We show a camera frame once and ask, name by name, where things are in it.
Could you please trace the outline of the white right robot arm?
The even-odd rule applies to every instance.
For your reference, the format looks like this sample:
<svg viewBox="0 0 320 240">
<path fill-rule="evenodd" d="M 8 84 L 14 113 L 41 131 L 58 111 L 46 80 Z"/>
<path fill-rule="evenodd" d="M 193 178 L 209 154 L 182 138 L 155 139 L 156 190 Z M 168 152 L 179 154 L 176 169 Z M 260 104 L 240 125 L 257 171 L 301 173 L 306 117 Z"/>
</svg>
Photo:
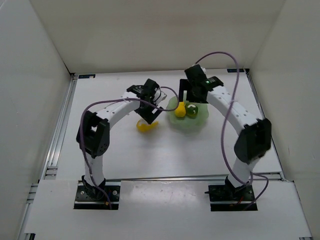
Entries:
<svg viewBox="0 0 320 240">
<path fill-rule="evenodd" d="M 207 77 L 200 65 L 193 65 L 184 73 L 186 78 L 179 82 L 179 101 L 210 104 L 224 116 L 224 127 L 231 124 L 238 135 L 233 147 L 236 159 L 233 166 L 227 166 L 225 182 L 234 188 L 246 185 L 257 162 L 271 148 L 271 122 L 249 113 L 232 98 L 218 77 Z"/>
</svg>

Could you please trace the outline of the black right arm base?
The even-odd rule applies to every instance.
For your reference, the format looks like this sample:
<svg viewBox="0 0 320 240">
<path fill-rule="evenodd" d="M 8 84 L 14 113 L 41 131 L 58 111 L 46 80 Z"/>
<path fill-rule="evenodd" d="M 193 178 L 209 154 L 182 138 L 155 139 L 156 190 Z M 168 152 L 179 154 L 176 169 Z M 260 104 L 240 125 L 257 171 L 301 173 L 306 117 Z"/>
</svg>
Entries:
<svg viewBox="0 0 320 240">
<path fill-rule="evenodd" d="M 211 212 L 257 211 L 255 194 L 251 184 L 234 187 L 228 178 L 224 184 L 209 185 L 205 192 L 209 196 Z"/>
</svg>

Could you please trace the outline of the yellow fake pear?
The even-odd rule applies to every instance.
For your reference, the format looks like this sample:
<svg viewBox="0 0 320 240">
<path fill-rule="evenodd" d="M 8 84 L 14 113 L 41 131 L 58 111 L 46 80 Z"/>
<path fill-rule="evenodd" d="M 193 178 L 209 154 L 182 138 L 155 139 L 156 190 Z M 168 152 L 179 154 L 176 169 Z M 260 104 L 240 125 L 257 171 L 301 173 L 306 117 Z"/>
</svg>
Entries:
<svg viewBox="0 0 320 240">
<path fill-rule="evenodd" d="M 186 116 L 185 103 L 179 102 L 178 107 L 174 110 L 174 114 L 177 118 L 184 118 Z"/>
</svg>

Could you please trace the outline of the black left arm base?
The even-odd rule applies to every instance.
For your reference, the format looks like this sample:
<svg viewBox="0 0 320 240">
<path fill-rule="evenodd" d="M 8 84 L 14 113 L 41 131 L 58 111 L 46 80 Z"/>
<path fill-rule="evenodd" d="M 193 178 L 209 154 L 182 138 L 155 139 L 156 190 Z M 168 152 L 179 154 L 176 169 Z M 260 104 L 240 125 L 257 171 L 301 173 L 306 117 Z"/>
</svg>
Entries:
<svg viewBox="0 0 320 240">
<path fill-rule="evenodd" d="M 121 182 L 104 180 L 99 187 L 104 187 L 104 192 L 110 201 L 95 186 L 89 185 L 83 175 L 77 185 L 73 208 L 75 210 L 118 210 Z"/>
</svg>

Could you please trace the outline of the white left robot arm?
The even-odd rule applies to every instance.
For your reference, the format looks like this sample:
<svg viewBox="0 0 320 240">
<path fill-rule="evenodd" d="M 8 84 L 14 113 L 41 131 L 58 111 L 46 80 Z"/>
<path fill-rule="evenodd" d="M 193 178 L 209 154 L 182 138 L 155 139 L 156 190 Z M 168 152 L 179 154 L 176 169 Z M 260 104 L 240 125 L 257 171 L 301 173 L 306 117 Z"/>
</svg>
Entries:
<svg viewBox="0 0 320 240">
<path fill-rule="evenodd" d="M 142 126 L 149 130 L 156 125 L 155 119 L 162 111 L 159 106 L 167 95 L 153 80 L 143 85 L 132 85 L 122 94 L 119 101 L 91 112 L 86 110 L 81 118 L 76 141 L 85 151 L 85 175 L 83 179 L 91 186 L 105 181 L 103 175 L 103 154 L 110 145 L 110 130 L 130 112 L 142 118 Z"/>
</svg>

